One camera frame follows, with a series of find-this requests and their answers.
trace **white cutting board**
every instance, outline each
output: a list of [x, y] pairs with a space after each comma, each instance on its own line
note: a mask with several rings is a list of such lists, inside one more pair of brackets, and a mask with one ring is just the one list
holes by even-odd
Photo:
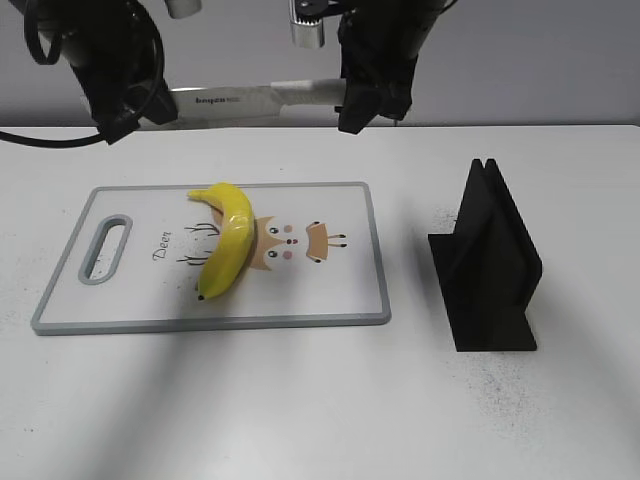
[[[208, 252], [216, 247], [220, 222], [211, 207], [187, 199], [193, 188], [203, 187], [94, 190], [33, 317], [36, 333], [369, 325], [389, 320], [366, 184], [241, 186], [256, 217], [256, 247], [234, 287], [204, 301], [198, 299], [196, 282]], [[88, 252], [100, 243], [97, 232], [105, 221], [114, 218], [126, 223], [128, 232], [120, 242], [119, 261], [111, 264], [110, 277], [90, 280]], [[94, 272], [101, 270], [96, 266]]]

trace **table surface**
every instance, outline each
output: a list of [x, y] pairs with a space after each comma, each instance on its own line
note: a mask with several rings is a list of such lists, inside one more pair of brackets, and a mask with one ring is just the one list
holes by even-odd
[[[83, 129], [23, 129], [76, 136]], [[543, 259], [532, 353], [456, 353], [426, 235], [495, 157]], [[640, 478], [640, 129], [140, 133], [0, 145], [0, 477]], [[361, 180], [384, 326], [36, 337], [92, 188]]]

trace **black phone stand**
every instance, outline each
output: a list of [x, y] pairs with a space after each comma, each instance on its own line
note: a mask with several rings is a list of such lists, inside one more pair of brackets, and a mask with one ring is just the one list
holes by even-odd
[[542, 261], [495, 160], [473, 161], [453, 233], [429, 243], [456, 350], [537, 349], [524, 312]]

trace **gray wall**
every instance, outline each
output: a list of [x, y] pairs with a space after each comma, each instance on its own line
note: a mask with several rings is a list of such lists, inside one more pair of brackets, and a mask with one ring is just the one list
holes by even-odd
[[[172, 87], [327, 78], [339, 71], [335, 20], [327, 45], [290, 41], [287, 0], [203, 0], [171, 20], [147, 0], [164, 37]], [[68, 67], [38, 67], [22, 17], [0, 0], [0, 124], [90, 122]], [[460, 0], [422, 50], [405, 124], [637, 123], [638, 0]], [[330, 108], [296, 107], [280, 125], [334, 125]], [[378, 124], [389, 124], [381, 121]]]

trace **yellow banana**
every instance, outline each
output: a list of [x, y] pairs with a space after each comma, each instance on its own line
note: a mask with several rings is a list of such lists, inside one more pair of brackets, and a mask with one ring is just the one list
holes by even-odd
[[216, 183], [207, 190], [191, 190], [188, 195], [222, 210], [218, 246], [198, 279], [201, 297], [217, 297], [233, 285], [247, 261], [255, 235], [253, 210], [242, 190], [228, 183]]

